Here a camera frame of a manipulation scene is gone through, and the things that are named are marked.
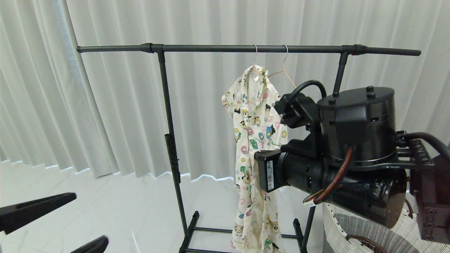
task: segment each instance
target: curtain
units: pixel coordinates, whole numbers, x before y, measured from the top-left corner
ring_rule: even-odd
[[[1,159],[118,171],[58,2],[2,0],[0,23]]]
[[[145,42],[419,49],[419,57],[351,56],[341,90],[392,87],[398,130],[450,141],[447,0],[4,0],[0,13],[0,155],[10,160],[90,167],[94,176],[169,171],[157,56],[73,53],[77,45]],[[221,96],[254,61],[273,73],[285,56],[166,53],[182,173],[234,175],[233,127]],[[286,72],[297,85],[316,79],[330,93],[338,58],[289,54]],[[270,80],[280,94],[292,91],[282,74]],[[315,101],[320,96],[315,88],[304,92]]]

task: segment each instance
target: cartoon print garment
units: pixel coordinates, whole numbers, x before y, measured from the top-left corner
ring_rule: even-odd
[[[278,149],[288,142],[287,128],[272,108],[280,95],[267,76],[263,67],[251,66],[222,97],[237,145],[235,180],[240,198],[231,243],[245,253],[284,252],[275,193],[259,188],[253,158],[258,150]]]

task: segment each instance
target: rack base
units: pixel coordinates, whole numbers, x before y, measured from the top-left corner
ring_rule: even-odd
[[[230,229],[219,229],[219,228],[209,228],[209,227],[198,227],[197,222],[200,218],[200,213],[198,211],[194,212],[194,215],[192,216],[191,223],[188,227],[188,235],[184,238],[183,243],[181,244],[179,253],[187,253],[187,252],[194,252],[194,253],[231,253],[226,251],[215,251],[215,250],[204,250],[204,249],[195,249],[195,248],[189,248],[189,244],[191,242],[192,236],[194,234],[194,231],[205,231],[205,232],[216,232],[216,233],[232,233],[233,231]],[[302,248],[302,241],[303,241],[303,233],[302,229],[300,228],[300,223],[298,222],[298,219],[294,219],[294,222],[292,223],[294,226],[295,235],[285,235],[281,234],[281,237],[283,238],[289,238],[289,239],[296,239],[298,242],[298,247],[300,249],[301,253],[307,253],[306,248]]]

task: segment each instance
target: laundry basket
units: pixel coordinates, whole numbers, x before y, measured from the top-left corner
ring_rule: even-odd
[[[402,210],[388,229],[332,204],[323,203],[324,253],[450,253],[450,245],[420,239],[417,216]]]

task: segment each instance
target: floor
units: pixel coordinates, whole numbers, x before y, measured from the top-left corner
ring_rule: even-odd
[[[207,176],[181,179],[188,224],[200,212],[198,226],[231,229],[238,195],[232,180]],[[1,163],[0,206],[75,192],[77,199],[9,234],[0,233],[2,253],[69,253],[101,235],[109,238],[106,253],[176,253],[183,230],[172,175],[109,175],[94,179],[89,170],[75,173],[58,167],[32,167]],[[281,232],[293,234],[298,218],[305,229],[308,209],[301,206],[306,194],[289,187],[279,191]],[[322,252],[322,210],[317,208],[308,252]],[[196,232],[191,248],[235,252],[230,234]],[[299,252],[296,240],[285,239],[286,252]]]

